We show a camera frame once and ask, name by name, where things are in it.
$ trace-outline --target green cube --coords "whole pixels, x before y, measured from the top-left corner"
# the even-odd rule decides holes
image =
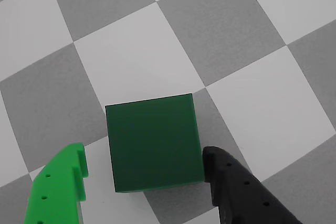
[[[106,106],[118,193],[204,181],[191,94]]]

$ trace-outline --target dark green block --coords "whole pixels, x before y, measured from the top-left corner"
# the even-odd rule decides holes
[[[106,106],[116,192],[204,181],[191,94]]]

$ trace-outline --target checkerboard floor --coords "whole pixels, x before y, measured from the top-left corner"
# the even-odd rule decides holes
[[[208,184],[116,194],[104,106],[193,93],[201,146],[233,154],[305,224],[336,222],[336,0],[0,0],[0,223],[83,142],[84,224],[219,224]]]

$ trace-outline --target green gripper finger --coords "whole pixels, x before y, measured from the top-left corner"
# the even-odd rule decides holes
[[[88,167],[82,143],[61,150],[33,181],[24,224],[82,223]]]

